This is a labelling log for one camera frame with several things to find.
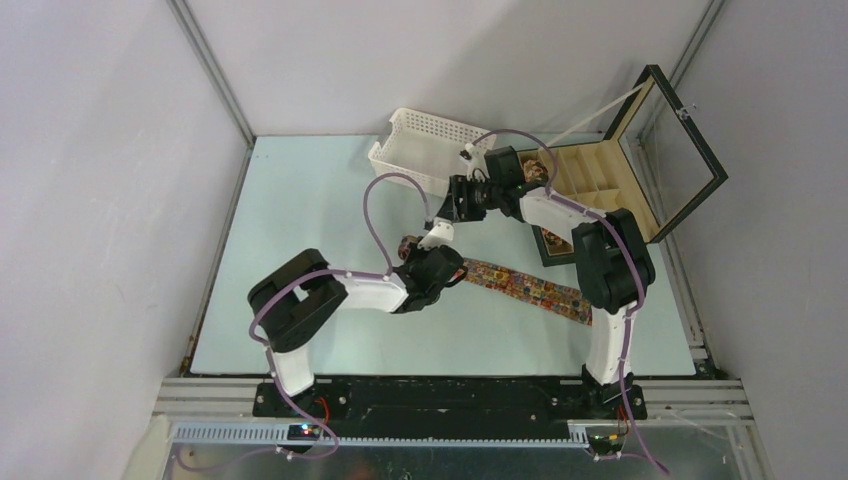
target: metal frame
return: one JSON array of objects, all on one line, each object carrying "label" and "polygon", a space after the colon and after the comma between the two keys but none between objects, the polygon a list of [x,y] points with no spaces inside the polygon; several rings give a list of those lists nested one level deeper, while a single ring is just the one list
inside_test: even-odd
[{"label": "metal frame", "polygon": [[[698,25],[695,26],[692,36],[689,37],[689,41],[686,42],[686,47],[683,48],[680,58],[677,59],[677,63],[674,64],[674,68],[672,68],[671,73],[668,76],[668,82],[671,84],[673,89],[676,90],[677,87],[680,86],[680,82],[683,80],[686,72],[689,71],[692,61],[701,49],[701,45],[704,44],[704,40],[706,40],[707,35],[710,33],[710,30],[712,30],[713,25],[718,19],[719,14],[721,14],[726,3],[727,0],[710,0],[710,3],[708,3],[706,8],[704,8],[704,13],[701,14],[701,18],[698,20]],[[654,120],[662,114],[663,109],[667,107],[667,105],[662,104],[660,108],[654,112],[652,117],[645,123],[645,126],[639,132],[639,138],[648,138],[650,136],[655,124]]]},{"label": "metal frame", "polygon": [[[286,441],[285,431],[298,418],[252,416],[260,378],[168,378],[162,383],[153,415],[165,415],[173,424],[175,444],[276,445]],[[739,380],[637,380],[642,386],[648,419],[645,428],[724,427],[734,446],[734,460],[743,480],[773,479],[762,443]],[[570,420],[571,438],[562,441],[439,441],[377,438],[342,438],[344,446],[376,447],[516,447],[583,448],[587,431],[611,427],[608,420]]]},{"label": "metal frame", "polygon": [[209,42],[206,41],[206,36],[203,35],[203,30],[198,25],[191,7],[189,7],[186,0],[168,0],[168,5],[171,6],[174,17],[176,17],[177,22],[182,27],[183,32],[185,32],[188,43],[197,55],[197,59],[200,60],[203,70],[209,75],[209,81],[212,83],[212,87],[215,88],[218,96],[224,102],[224,106],[227,108],[227,112],[230,114],[230,118],[232,118],[236,128],[238,128],[244,142],[248,148],[253,148],[253,145],[256,143],[256,135],[250,128],[250,124],[247,123],[247,118],[245,118],[244,112],[242,112],[238,100],[236,100],[233,89],[230,88],[230,84],[227,82],[221,66],[215,59],[215,55],[209,47]]},{"label": "metal frame", "polygon": [[[256,387],[266,378],[166,378],[153,415],[172,421],[290,423],[297,419],[253,417]],[[754,416],[739,380],[639,380],[648,409],[640,425],[753,426]],[[580,384],[580,380],[562,380]],[[569,420],[569,426],[614,426],[614,420]]]},{"label": "metal frame", "polygon": [[[194,348],[194,340],[197,338],[202,319],[206,312],[215,276],[226,245],[227,235],[232,224],[238,197],[244,184],[244,177],[249,164],[251,149],[256,141],[235,94],[229,86],[220,65],[197,23],[187,0],[168,0],[174,16],[186,34],[186,38],[195,51],[198,60],[209,76],[210,82],[221,97],[228,110],[236,128],[239,130],[245,143],[248,145],[247,153],[243,159],[243,165],[239,172],[238,183],[233,194],[230,209],[227,213],[226,225],[222,232],[214,266],[212,267],[206,284],[203,302],[200,306],[194,335],[189,344],[188,359]],[[687,43],[680,59],[669,76],[673,87],[677,87],[689,69],[692,59],[700,49],[701,45],[716,18],[724,7],[726,0],[711,0],[706,7],[695,31]],[[648,127],[643,129],[641,136],[649,134]],[[669,235],[664,244],[664,253],[668,265],[671,267],[674,277],[674,287],[683,303],[684,316],[688,319],[690,328],[687,329],[690,348],[693,358],[709,359],[706,342],[704,342],[704,330],[698,311],[692,298],[691,287],[683,271],[679,250],[673,235]],[[247,436],[233,433],[232,436],[226,432],[244,431],[246,427],[253,429],[265,428],[266,431],[277,431],[280,425],[291,422],[299,423],[299,419],[266,419],[254,418],[252,416],[253,402],[256,387],[268,379],[263,378],[166,378],[162,382],[159,397],[153,409],[153,415],[166,416],[173,423],[175,436],[172,441],[179,443],[183,441],[197,441],[197,438],[180,436],[186,434],[190,428],[215,427],[217,434],[207,435],[206,441],[211,443],[248,443]],[[641,421],[640,425],[645,427],[655,426],[682,426],[682,427],[715,427],[723,426],[727,431],[728,440],[737,446],[735,456],[739,465],[740,475],[743,478],[759,479],[773,478],[765,458],[762,442],[756,430],[753,413],[748,405],[747,396],[739,380],[691,380],[691,379],[668,379],[668,380],[636,380],[642,386],[648,409],[648,419]],[[577,432],[577,440],[580,440],[581,432],[594,427],[612,426],[613,422],[605,420],[570,420],[569,428]],[[388,446],[397,440],[387,439],[345,439],[350,444]],[[475,446],[468,442],[451,442],[454,446]]]}]

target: black bracket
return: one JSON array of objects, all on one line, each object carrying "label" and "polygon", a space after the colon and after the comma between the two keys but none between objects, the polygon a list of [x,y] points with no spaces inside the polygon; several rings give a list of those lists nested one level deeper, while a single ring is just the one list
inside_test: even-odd
[{"label": "black bracket", "polygon": [[[563,439],[569,438],[569,419],[615,420],[621,405],[617,385],[574,380],[330,375],[316,377],[315,384],[293,400],[319,419],[326,403],[329,425],[347,437]],[[642,389],[632,384],[632,375],[627,381],[634,417],[647,418]],[[297,414],[268,382],[257,387],[253,416]]]},{"label": "black bracket", "polygon": [[[645,290],[654,283],[656,271],[639,225],[629,210],[610,212],[606,220],[624,241]],[[624,255],[610,232],[600,223],[584,223],[571,231],[580,292],[595,308],[612,314],[636,300],[638,291]]]},{"label": "black bracket", "polygon": [[[318,250],[304,250],[250,290],[247,301],[253,313],[293,281],[327,265]],[[307,292],[306,298],[300,300],[292,291],[259,321],[275,352],[291,352],[305,345],[347,298],[344,285],[332,275],[313,278],[300,287]]]}]

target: colorful strap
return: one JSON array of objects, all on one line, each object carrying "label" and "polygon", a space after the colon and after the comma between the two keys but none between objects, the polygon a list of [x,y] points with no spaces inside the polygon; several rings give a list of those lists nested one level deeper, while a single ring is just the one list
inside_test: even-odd
[{"label": "colorful strap", "polygon": [[[417,240],[413,236],[404,237],[398,246],[398,256],[405,259],[411,245]],[[466,282],[497,290],[582,325],[592,325],[592,306],[576,288],[471,258],[465,259],[465,267],[468,269]]]}]

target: purple cable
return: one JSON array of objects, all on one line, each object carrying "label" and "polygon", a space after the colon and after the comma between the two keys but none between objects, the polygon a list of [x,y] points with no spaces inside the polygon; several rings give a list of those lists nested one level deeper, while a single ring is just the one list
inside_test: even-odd
[{"label": "purple cable", "polygon": [[[587,453],[589,453],[590,456],[595,457],[595,452],[592,451],[591,449],[589,449],[589,452],[587,452]],[[619,456],[619,455],[598,455],[597,458],[598,458],[598,460],[621,460],[623,458],[639,458],[639,459],[642,459],[642,460],[649,460],[647,456],[642,455],[641,453],[622,453],[621,456]],[[657,463],[659,464],[663,473],[668,472],[668,468],[666,468],[665,465],[663,465],[662,463],[659,463],[659,462],[657,462]]]},{"label": "purple cable", "polygon": [[371,189],[374,188],[374,185],[377,185],[382,180],[389,177],[402,178],[411,183],[416,189],[418,189],[418,193],[421,194],[421,200],[424,200],[424,212],[426,215],[425,219],[428,221],[430,220],[430,202],[427,200],[427,195],[424,193],[424,189],[421,188],[421,185],[416,182],[415,179],[404,173],[392,172],[384,173],[379,177],[375,178],[374,180],[371,180],[371,183],[369,183],[368,186],[365,188],[365,195],[363,195],[362,197],[362,213],[365,214],[365,225],[368,227],[368,231],[371,232],[371,236],[374,237],[374,241],[377,242],[377,248],[380,249],[380,253],[383,254],[383,258],[386,259],[386,264],[389,266],[388,270],[386,271],[386,275],[392,274],[392,259],[391,257],[389,257],[389,251],[386,250],[386,246],[383,245],[383,242],[380,241],[380,237],[377,236],[377,231],[374,230],[374,225],[371,224],[371,217],[368,215],[368,195],[371,193]]},{"label": "purple cable", "polygon": [[229,460],[229,461],[224,462],[224,463],[219,463],[218,465],[212,465],[211,467],[191,467],[191,466],[186,465],[185,461],[183,460],[182,453],[183,453],[184,447],[185,447],[184,445],[180,445],[179,447],[177,447],[177,451],[173,455],[175,463],[172,464],[172,466],[171,466],[172,472],[173,472],[173,465],[179,465],[180,468],[182,468],[183,470],[188,471],[188,472],[214,473],[214,472],[223,470],[225,468],[229,468],[231,465],[235,465],[236,463],[238,463],[238,462],[240,462],[240,461],[242,461],[242,460],[244,460],[248,457],[252,457],[254,455],[259,455],[259,454],[263,454],[263,453],[272,453],[272,452],[277,451],[277,447],[256,448],[256,449],[250,450],[249,452],[245,452],[242,455],[239,455],[238,457],[236,457],[232,460]]},{"label": "purple cable", "polygon": [[513,133],[515,135],[521,135],[522,137],[526,137],[526,138],[529,138],[530,140],[533,140],[534,142],[538,143],[539,146],[541,146],[543,149],[545,149],[545,152],[548,154],[549,157],[551,157],[551,165],[554,166],[554,169],[551,172],[551,175],[548,177],[548,182],[545,184],[545,193],[550,195],[551,194],[551,185],[553,185],[554,178],[556,178],[557,173],[559,172],[559,167],[557,167],[557,163],[556,163],[556,156],[554,156],[554,152],[553,152],[553,150],[551,150],[551,147],[545,145],[545,142],[539,140],[538,138],[534,137],[533,135],[530,135],[527,132],[522,132],[521,130],[514,130],[512,128],[499,128],[497,130],[492,130],[491,132],[486,132],[483,135],[481,135],[479,138],[477,138],[477,140],[474,140],[471,143],[472,143],[472,145],[477,145],[484,138],[486,138],[490,135],[498,134],[498,133]]}]

